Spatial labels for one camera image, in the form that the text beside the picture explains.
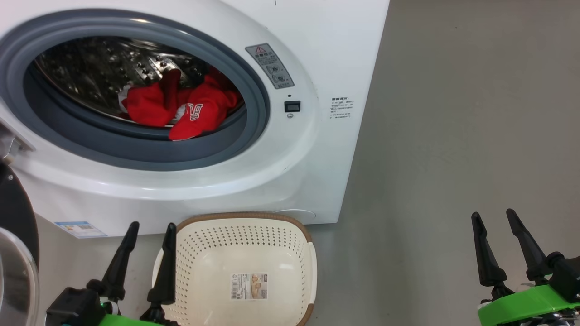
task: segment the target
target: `barcode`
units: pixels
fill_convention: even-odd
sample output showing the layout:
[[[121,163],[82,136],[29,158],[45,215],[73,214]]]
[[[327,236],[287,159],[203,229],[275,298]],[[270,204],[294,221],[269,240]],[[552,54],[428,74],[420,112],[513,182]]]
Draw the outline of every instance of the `barcode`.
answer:
[[[231,283],[231,298],[232,299],[238,298],[238,282]]]

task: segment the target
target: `clothes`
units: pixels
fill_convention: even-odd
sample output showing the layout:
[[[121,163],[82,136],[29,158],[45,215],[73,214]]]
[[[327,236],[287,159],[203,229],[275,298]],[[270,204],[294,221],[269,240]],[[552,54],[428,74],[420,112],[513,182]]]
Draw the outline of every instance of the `clothes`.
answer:
[[[181,71],[173,69],[153,85],[125,87],[119,94],[121,110],[148,126],[165,126],[178,118],[169,131],[169,139],[177,141],[214,131],[242,100],[233,83],[213,67],[196,88],[179,89],[180,78]]]
[[[169,131],[171,140],[186,140],[214,131],[242,99],[231,81],[213,67],[203,84],[194,89],[181,89],[177,98],[179,103],[184,103],[184,114]]]

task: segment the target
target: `green plastic bracket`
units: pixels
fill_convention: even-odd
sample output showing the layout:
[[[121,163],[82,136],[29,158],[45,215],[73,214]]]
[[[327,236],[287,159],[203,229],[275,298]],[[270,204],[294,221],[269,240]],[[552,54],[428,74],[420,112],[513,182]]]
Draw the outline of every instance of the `green plastic bracket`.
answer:
[[[541,285],[499,298],[477,314],[482,326],[496,326],[578,306],[580,303],[567,302],[550,285]]]
[[[107,314],[99,326],[159,326],[148,321],[135,320],[125,316]]]

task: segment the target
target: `plastic basket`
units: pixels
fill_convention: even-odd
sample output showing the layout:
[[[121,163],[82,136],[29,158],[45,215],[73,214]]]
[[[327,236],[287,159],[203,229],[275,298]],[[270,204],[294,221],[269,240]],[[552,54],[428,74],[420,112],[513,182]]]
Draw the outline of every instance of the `plastic basket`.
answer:
[[[153,282],[162,257],[160,251]],[[181,326],[304,326],[316,285],[314,245],[297,220],[253,212],[196,216],[177,226],[176,302],[164,306],[165,318]]]

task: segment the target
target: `gray floor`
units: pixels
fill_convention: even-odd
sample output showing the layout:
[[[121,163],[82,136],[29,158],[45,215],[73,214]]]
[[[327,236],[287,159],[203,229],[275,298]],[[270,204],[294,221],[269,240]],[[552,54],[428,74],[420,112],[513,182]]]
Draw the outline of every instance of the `gray floor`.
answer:
[[[580,2],[394,0],[338,224],[311,226],[311,326],[477,325],[469,216],[525,279],[505,209],[546,252],[580,253]],[[39,220],[41,308],[100,277],[118,238]],[[140,237],[122,311],[137,317],[161,236]]]

